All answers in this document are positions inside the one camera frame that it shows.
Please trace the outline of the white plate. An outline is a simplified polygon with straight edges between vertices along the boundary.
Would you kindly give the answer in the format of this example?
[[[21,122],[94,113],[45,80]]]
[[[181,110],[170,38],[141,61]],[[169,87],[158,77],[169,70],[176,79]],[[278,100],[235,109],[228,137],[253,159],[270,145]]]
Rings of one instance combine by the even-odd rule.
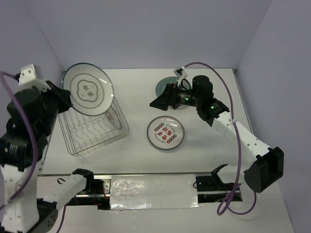
[[[154,118],[147,126],[149,143],[158,150],[173,150],[179,147],[185,137],[182,123],[171,116]]]
[[[77,63],[64,73],[62,88],[71,93],[73,108],[87,116],[99,116],[112,105],[114,87],[108,75],[90,63]]]

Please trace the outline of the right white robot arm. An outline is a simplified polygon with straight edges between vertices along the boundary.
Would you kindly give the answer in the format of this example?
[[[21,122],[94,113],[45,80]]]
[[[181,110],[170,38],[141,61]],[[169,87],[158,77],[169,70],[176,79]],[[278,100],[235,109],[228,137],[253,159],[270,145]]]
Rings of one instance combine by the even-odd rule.
[[[150,103],[150,107],[163,111],[177,109],[181,105],[195,107],[198,116],[209,126],[226,138],[241,142],[242,152],[246,153],[251,166],[244,173],[246,184],[256,193],[266,188],[283,176],[284,153],[279,147],[271,148],[260,141],[231,115],[232,111],[214,97],[213,85],[204,75],[192,79],[192,87],[186,89],[179,79],[168,83],[162,94]]]

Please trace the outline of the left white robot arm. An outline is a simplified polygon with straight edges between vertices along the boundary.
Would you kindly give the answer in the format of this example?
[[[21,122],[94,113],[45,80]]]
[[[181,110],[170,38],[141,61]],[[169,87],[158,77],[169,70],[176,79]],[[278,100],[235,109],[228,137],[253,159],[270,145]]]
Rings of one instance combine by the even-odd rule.
[[[46,233],[59,211],[79,192],[95,189],[92,171],[78,168],[63,184],[39,198],[37,177],[58,114],[72,107],[70,92],[47,87],[21,90],[7,105],[10,118],[0,139],[0,167],[4,177],[3,233]]]

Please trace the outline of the teal green plate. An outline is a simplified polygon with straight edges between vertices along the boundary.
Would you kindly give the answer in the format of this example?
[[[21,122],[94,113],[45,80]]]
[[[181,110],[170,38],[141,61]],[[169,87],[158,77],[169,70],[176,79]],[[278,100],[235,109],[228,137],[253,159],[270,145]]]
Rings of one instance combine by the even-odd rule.
[[[166,77],[160,80],[155,87],[156,96],[159,97],[164,92],[167,84],[177,83],[177,82],[178,82],[177,77]]]

